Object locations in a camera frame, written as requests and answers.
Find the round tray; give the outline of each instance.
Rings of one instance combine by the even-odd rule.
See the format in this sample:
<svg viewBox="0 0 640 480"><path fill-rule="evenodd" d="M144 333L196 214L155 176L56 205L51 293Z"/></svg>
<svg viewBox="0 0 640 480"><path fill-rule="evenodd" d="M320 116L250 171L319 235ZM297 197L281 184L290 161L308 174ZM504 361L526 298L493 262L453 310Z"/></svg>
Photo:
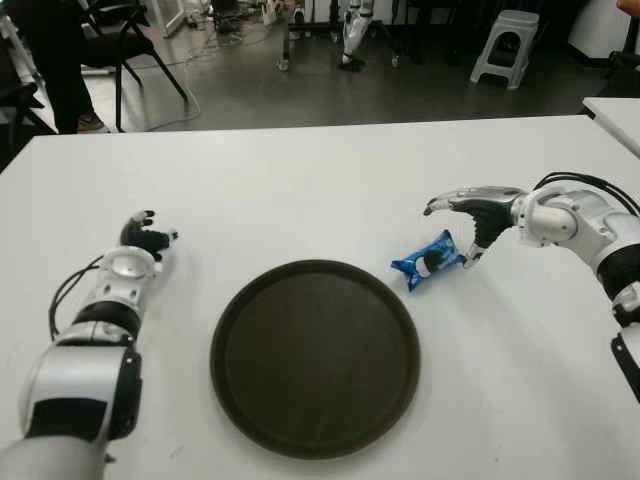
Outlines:
<svg viewBox="0 0 640 480"><path fill-rule="evenodd" d="M406 309L351 265L308 260L247 285L222 314L211 377L233 423L298 458L352 453L402 416L420 348Z"/></svg>

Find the robotic arm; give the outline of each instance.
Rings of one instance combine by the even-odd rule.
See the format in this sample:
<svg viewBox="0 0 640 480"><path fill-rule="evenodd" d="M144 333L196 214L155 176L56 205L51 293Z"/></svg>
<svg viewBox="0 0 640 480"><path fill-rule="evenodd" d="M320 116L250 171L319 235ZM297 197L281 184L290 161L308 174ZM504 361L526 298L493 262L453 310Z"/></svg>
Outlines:
<svg viewBox="0 0 640 480"><path fill-rule="evenodd" d="M0 478L98 480L108 442L135 427L142 389L135 341L160 252L177 238L144 229L153 216L143 211L127 222L75 320L34 367L20 400L24 439L0 452Z"/></svg>
<svg viewBox="0 0 640 480"><path fill-rule="evenodd" d="M468 213L476 222L475 241L466 255L465 268L480 260L504 230L515 226L524 243L538 247L553 243L568 248L589 265L612 301L613 315L621 331L611 341L611 348L640 402L637 216L613 208L592 191L566 191L555 186L531 193L508 187L455 190L432 199L424 214L437 210Z"/></svg>

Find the blue wrapper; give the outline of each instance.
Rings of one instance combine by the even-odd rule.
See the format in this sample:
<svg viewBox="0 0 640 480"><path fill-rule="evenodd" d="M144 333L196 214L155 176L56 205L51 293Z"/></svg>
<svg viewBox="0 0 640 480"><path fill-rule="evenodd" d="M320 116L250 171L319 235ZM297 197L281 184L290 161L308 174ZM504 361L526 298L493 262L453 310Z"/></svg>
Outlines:
<svg viewBox="0 0 640 480"><path fill-rule="evenodd" d="M407 277L409 291L412 292L427 278L448 268L464 263L449 230L445 230L422 250L412 253L404 260L394 260L391 267L400 270Z"/></svg>

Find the black cable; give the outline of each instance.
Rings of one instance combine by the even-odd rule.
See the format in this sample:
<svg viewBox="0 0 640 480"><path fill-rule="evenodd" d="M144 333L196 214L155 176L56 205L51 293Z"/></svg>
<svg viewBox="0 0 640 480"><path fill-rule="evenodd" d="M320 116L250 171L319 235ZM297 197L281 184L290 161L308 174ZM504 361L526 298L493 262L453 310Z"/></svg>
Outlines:
<svg viewBox="0 0 640 480"><path fill-rule="evenodd" d="M102 260L102 255L97 257L86 267L81 268L77 272L71 274L64 282L62 282L62 284L56 290L56 293L51 300L51 304L49 305L49 335L51 336L51 341L55 340L56 336L60 334L60 331L58 330L58 327L56 325L56 311L58 310L60 303L69 294L69 292L73 290L78 282L82 280L82 277L84 277L84 275L88 271L100 268L98 265L96 265L96 263L98 263L100 260Z"/></svg>
<svg viewBox="0 0 640 480"><path fill-rule="evenodd" d="M620 195L622 195L629 203L631 203L631 205L633 205L634 209L640 213L640 206L638 206L638 204L633 200L633 198L631 198L624 190L622 190L621 188L615 186L612 183L607 182L606 180L603 180L602 178L599 177L595 177L593 175L587 175L584 173L574 173L574 172L552 172L549 175L547 175L545 178L543 178L541 180L540 183L544 182L544 184L547 183L551 183L551 181L555 181L558 178L551 180L551 177L559 177L559 176L572 176L572 177L577 177L578 180L577 181L582 181L584 183L587 183L589 185L593 185L596 188L604 188L606 190L614 190L616 192L618 192Z"/></svg>
<svg viewBox="0 0 640 480"><path fill-rule="evenodd" d="M628 193L626 193L620 187L617 187L616 185L593 175L586 175L576 172L552 172L549 175L545 176L542 180L540 180L534 187L534 190L537 190L538 188L541 188L553 182L565 180L584 183L602 190L603 192L608 193L616 200L618 200L618 202L620 202L631 215L634 215L636 217L640 215L640 206Z"/></svg>
<svg viewBox="0 0 640 480"><path fill-rule="evenodd" d="M545 182L541 182L539 185L540 186L544 186L544 185L548 185L549 183L552 183L552 182L563 181L563 180L581 182L581 183L585 183L587 185L591 185L593 187L596 187L599 190L602 190L602 191L608 193L609 195L614 197L616 200L618 200L618 202L620 202L629 211L629 213L631 215L638 216L637 210L634 209L634 207L622 195L620 195L617 191L611 190L611 189L609 189L609 188L607 188L606 186L603 186L603 185L594 185L593 183L585 182L585 181L583 181L583 180L581 180L581 179L579 179L577 177L563 176L563 175L558 175L557 177L554 177L553 179L550 179L550 180L545 181Z"/></svg>

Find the robot finger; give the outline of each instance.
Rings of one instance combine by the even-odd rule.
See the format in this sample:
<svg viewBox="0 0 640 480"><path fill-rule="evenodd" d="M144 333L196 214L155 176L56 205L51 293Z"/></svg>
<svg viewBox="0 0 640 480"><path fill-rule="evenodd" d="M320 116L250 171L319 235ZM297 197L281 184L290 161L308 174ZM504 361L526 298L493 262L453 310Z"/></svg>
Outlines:
<svg viewBox="0 0 640 480"><path fill-rule="evenodd" d="M459 198L464 198L467 190L470 189L461 188L452 192L443 193L441 195L438 195L437 197L432 198L431 200L429 200L429 203L427 203L427 208L424 211L424 215L429 216L436 210L452 210L452 202L455 202L455 200Z"/></svg>

